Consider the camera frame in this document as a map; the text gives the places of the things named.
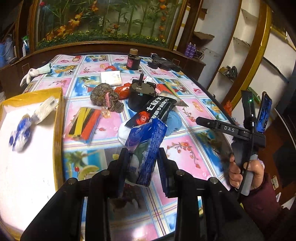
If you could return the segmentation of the maroon sleeve forearm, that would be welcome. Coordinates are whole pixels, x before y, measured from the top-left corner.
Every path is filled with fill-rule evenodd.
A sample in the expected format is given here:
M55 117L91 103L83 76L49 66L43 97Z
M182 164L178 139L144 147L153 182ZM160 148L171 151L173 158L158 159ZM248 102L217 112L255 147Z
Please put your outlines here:
M295 203L288 209L276 201L269 174L264 174L262 184L242 204L265 240L295 240Z

